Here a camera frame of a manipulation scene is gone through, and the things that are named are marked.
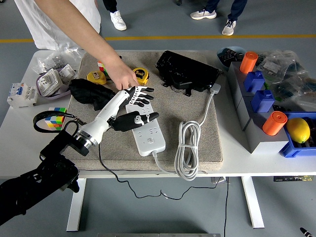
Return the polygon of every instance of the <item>white robotic hand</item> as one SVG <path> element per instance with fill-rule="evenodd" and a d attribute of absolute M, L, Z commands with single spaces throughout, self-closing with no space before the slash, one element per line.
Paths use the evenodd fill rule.
<path fill-rule="evenodd" d="M 134 86 L 119 91 L 100 111 L 93 122 L 83 125 L 78 130 L 75 138 L 89 149 L 89 147 L 101 143 L 103 133 L 110 127 L 116 131 L 128 131 L 156 119 L 159 116 L 158 113 L 140 116 L 138 112 L 131 112 L 117 118 L 119 109 L 127 104 L 135 104 L 140 107 L 149 104 L 148 100 L 152 100 L 153 96 L 146 94 L 144 91 L 152 92 L 154 89 L 145 86 Z"/>

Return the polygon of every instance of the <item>power plug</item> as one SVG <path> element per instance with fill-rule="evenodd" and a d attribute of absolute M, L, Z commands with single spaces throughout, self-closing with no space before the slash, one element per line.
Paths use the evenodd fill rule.
<path fill-rule="evenodd" d="M 153 113 L 154 110 L 151 104 L 139 107 L 138 105 L 126 105 L 128 113 L 138 111 L 140 115 L 148 115 Z M 156 153 L 163 152 L 166 148 L 166 142 L 159 127 L 157 119 L 135 128 L 132 130 L 135 138 L 138 152 L 141 156 L 146 157 L 151 155 L 153 151 Z"/>
<path fill-rule="evenodd" d="M 210 91 L 214 91 L 214 94 L 217 94 L 221 89 L 221 85 L 214 83 L 213 86 L 210 88 Z"/>

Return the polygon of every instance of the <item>person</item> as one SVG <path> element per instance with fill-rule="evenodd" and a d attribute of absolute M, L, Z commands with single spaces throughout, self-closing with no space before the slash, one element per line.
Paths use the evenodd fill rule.
<path fill-rule="evenodd" d="M 208 0 L 205 8 L 191 13 L 190 16 L 195 20 L 200 20 L 203 18 L 214 19 L 217 15 L 215 9 L 219 1 L 220 0 Z M 223 35 L 231 36 L 234 33 L 237 19 L 242 14 L 246 4 L 247 0 L 234 0 L 231 7 L 231 13 L 228 15 L 228 20 L 222 31 Z"/>
<path fill-rule="evenodd" d="M 114 27 L 119 31 L 126 30 L 126 24 L 120 16 L 120 11 L 117 9 L 116 0 L 103 0 L 105 8 L 110 12 L 111 21 Z"/>
<path fill-rule="evenodd" d="M 38 48 L 57 50 L 78 45 L 105 65 L 118 90 L 139 85 L 135 73 L 99 35 L 101 21 L 98 21 L 100 15 L 94 0 L 15 2 Z"/>

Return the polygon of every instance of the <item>orange cylinder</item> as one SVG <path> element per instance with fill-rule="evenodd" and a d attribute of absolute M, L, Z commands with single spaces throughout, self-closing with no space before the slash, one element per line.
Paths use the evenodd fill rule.
<path fill-rule="evenodd" d="M 252 72 L 253 68 L 256 65 L 257 59 L 258 59 L 258 54 L 256 54 L 255 52 L 246 52 L 241 62 L 239 70 L 245 74 Z"/>
<path fill-rule="evenodd" d="M 274 111 L 262 126 L 262 130 L 269 136 L 276 135 L 286 124 L 287 116 L 281 111 Z"/>

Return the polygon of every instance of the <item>black case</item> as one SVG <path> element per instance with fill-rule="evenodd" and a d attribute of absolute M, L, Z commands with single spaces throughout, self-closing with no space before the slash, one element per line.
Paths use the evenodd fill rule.
<path fill-rule="evenodd" d="M 222 72 L 220 69 L 171 51 L 165 51 L 161 55 L 156 68 L 165 82 L 163 86 L 185 89 L 188 96 L 191 95 L 191 89 L 202 92 L 212 87 Z"/>

